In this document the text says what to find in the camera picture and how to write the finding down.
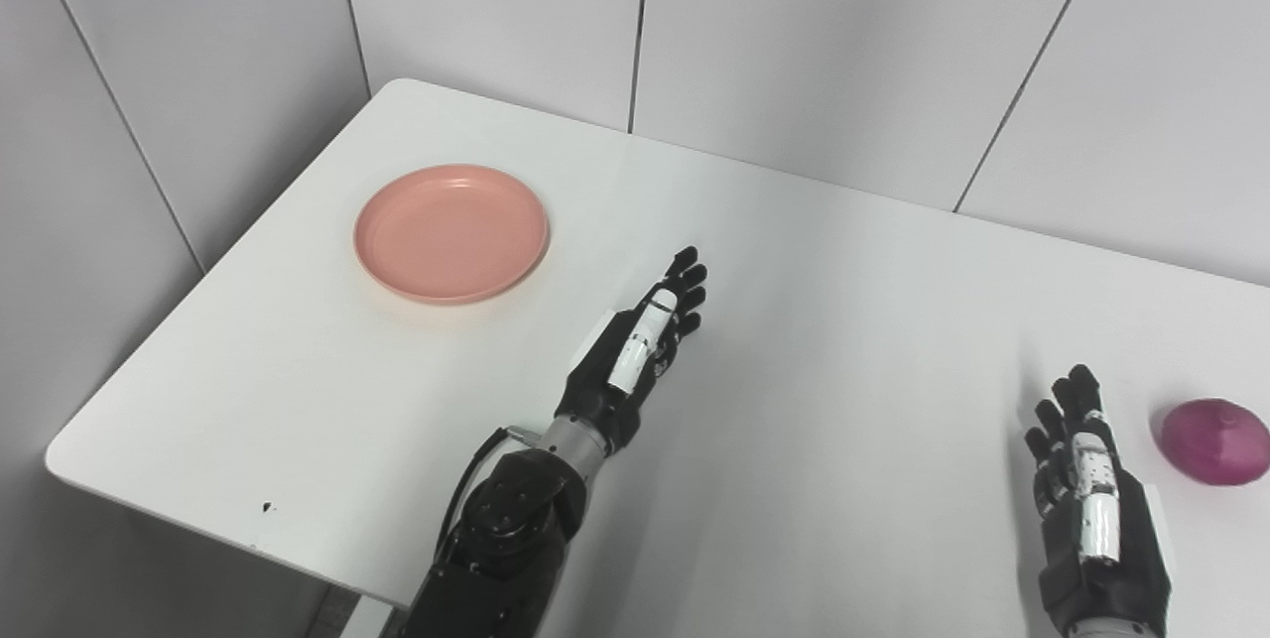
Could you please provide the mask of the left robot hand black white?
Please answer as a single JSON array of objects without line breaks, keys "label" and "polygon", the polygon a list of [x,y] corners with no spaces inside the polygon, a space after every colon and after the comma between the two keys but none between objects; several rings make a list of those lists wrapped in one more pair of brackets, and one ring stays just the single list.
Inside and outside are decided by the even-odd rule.
[{"label": "left robot hand black white", "polygon": [[606,456],[627,447],[646,398],[701,327],[706,277],[698,249],[682,249],[635,308],[611,316],[569,372],[558,416],[596,431]]}]

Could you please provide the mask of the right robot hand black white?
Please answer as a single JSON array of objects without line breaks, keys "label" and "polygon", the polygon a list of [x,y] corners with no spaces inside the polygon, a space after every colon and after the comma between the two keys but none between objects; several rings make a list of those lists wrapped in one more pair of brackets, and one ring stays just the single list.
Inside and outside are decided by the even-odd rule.
[{"label": "right robot hand black white", "polygon": [[1146,488],[1123,466],[1096,376],[1074,365],[1024,435],[1045,562],[1041,605],[1062,637],[1165,637],[1172,585]]}]

